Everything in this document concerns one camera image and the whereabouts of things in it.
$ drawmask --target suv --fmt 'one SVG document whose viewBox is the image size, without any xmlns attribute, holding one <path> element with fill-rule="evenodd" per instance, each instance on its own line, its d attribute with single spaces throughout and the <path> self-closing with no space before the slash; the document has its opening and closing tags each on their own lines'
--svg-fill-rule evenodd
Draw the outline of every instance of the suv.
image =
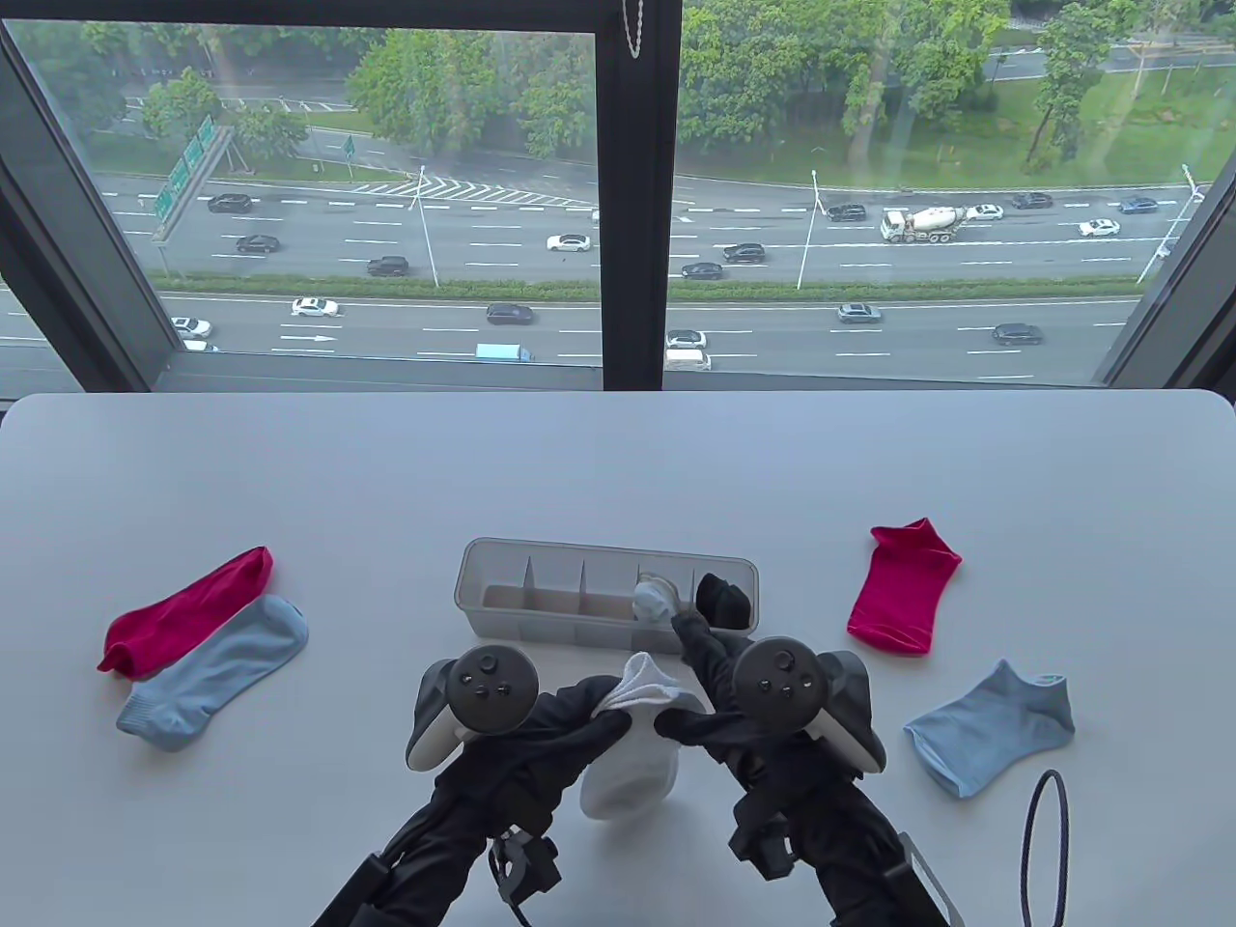
<svg viewBox="0 0 1236 927">
<path fill-rule="evenodd" d="M 758 265 L 764 260 L 763 245 L 730 245 L 721 252 L 727 265 Z"/>
<path fill-rule="evenodd" d="M 1014 209 L 1047 209 L 1053 203 L 1046 193 L 1016 193 L 1012 198 Z"/>
<path fill-rule="evenodd" d="M 1043 330 L 1037 325 L 1012 321 L 996 325 L 991 330 L 991 337 L 997 345 L 1041 345 L 1043 344 Z"/>
<path fill-rule="evenodd" d="M 860 203 L 844 203 L 824 210 L 831 222 L 861 222 L 866 219 L 866 206 Z"/>
<path fill-rule="evenodd" d="M 408 274 L 408 258 L 399 255 L 375 257 L 370 260 L 365 269 L 370 277 L 405 277 Z"/>
<path fill-rule="evenodd" d="M 253 199 L 245 193 L 220 193 L 206 200 L 206 209 L 211 213 L 252 213 Z"/>
<path fill-rule="evenodd" d="M 485 320 L 491 325 L 531 325 L 536 321 L 536 313 L 527 305 L 494 303 L 485 310 Z"/>
</svg>

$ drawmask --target red sock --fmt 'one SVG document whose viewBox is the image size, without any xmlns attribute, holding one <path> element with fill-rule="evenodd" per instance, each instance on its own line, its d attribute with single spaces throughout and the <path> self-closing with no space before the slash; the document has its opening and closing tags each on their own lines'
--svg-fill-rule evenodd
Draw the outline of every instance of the red sock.
<svg viewBox="0 0 1236 927">
<path fill-rule="evenodd" d="M 273 567 L 271 551 L 253 548 L 162 602 L 120 616 L 108 628 L 99 670 L 136 680 L 167 669 L 261 596 Z"/>
<path fill-rule="evenodd" d="M 878 650 L 922 656 L 931 650 L 936 606 L 962 557 L 926 518 L 873 528 L 876 548 L 847 630 Z"/>
</svg>

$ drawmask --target black car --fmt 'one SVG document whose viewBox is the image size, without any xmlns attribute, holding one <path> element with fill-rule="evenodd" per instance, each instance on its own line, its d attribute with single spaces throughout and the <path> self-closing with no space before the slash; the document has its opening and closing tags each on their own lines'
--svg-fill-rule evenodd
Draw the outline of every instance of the black car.
<svg viewBox="0 0 1236 927">
<path fill-rule="evenodd" d="M 527 305 L 494 303 L 485 310 L 485 320 L 491 325 L 531 325 L 536 321 L 536 313 Z"/>
<path fill-rule="evenodd" d="M 682 279 L 685 281 L 719 281 L 722 277 L 721 265 L 712 261 L 700 261 L 693 265 L 682 265 Z"/>
<path fill-rule="evenodd" d="M 273 235 L 246 235 L 236 240 L 236 250 L 242 255 L 269 255 L 279 250 L 279 240 Z"/>
<path fill-rule="evenodd" d="M 824 210 L 831 222 L 861 222 L 866 219 L 866 206 L 861 203 L 843 203 Z"/>
<path fill-rule="evenodd" d="M 1046 193 L 1015 193 L 1014 209 L 1048 209 L 1056 200 Z"/>
<path fill-rule="evenodd" d="M 763 245 L 730 245 L 721 252 L 727 265 L 758 265 L 764 257 Z"/>
<path fill-rule="evenodd" d="M 370 277 L 407 277 L 408 258 L 400 255 L 371 258 L 365 267 Z"/>
<path fill-rule="evenodd" d="M 220 193 L 206 200 L 211 213 L 252 213 L 253 198 L 246 193 Z"/>
<path fill-rule="evenodd" d="M 1041 345 L 1043 344 L 1043 330 L 1037 325 L 1012 321 L 996 325 L 991 330 L 991 337 L 999 345 Z"/>
<path fill-rule="evenodd" d="M 1158 213 L 1158 200 L 1151 199 L 1149 197 L 1128 197 L 1127 199 L 1120 200 L 1120 206 L 1117 208 L 1126 215 L 1136 213 Z"/>
</svg>

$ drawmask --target truck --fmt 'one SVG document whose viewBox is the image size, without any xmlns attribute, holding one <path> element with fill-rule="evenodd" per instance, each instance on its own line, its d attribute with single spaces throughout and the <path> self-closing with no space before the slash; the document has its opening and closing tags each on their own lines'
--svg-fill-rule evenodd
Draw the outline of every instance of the truck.
<svg viewBox="0 0 1236 927">
<path fill-rule="evenodd" d="M 885 241 L 952 241 L 965 225 L 967 211 L 960 206 L 931 206 L 911 213 L 908 209 L 886 209 L 880 220 Z"/>
</svg>

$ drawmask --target plastic organizer box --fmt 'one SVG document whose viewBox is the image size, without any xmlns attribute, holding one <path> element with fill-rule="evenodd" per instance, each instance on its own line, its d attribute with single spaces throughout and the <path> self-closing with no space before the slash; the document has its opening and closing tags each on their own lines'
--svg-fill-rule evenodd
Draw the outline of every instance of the plastic organizer box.
<svg viewBox="0 0 1236 927">
<path fill-rule="evenodd" d="M 635 620 L 632 596 L 641 572 L 664 576 L 682 601 L 705 574 L 751 601 L 748 637 L 759 624 L 759 574 L 749 560 L 659 550 L 478 538 L 464 551 L 455 604 L 482 638 L 613 650 L 681 653 L 669 624 Z"/>
</svg>

